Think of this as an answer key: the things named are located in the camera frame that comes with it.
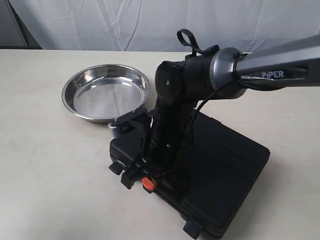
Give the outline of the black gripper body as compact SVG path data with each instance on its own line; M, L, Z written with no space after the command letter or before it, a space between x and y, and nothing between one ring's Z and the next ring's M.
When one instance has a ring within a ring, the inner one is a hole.
M154 110L141 133L137 157L122 174L121 183L131 189L143 178L157 179L171 172L179 162L189 122L190 110Z

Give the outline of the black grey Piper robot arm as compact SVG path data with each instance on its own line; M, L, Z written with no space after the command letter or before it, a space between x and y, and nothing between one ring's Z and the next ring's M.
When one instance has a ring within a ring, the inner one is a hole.
M237 99L247 89L267 92L320 84L318 35L252 53L217 45L200 49L188 29L176 35L192 52L183 61L164 61L156 69L157 99L140 157L121 176L128 189L176 167L183 139L191 138L195 118L208 101Z

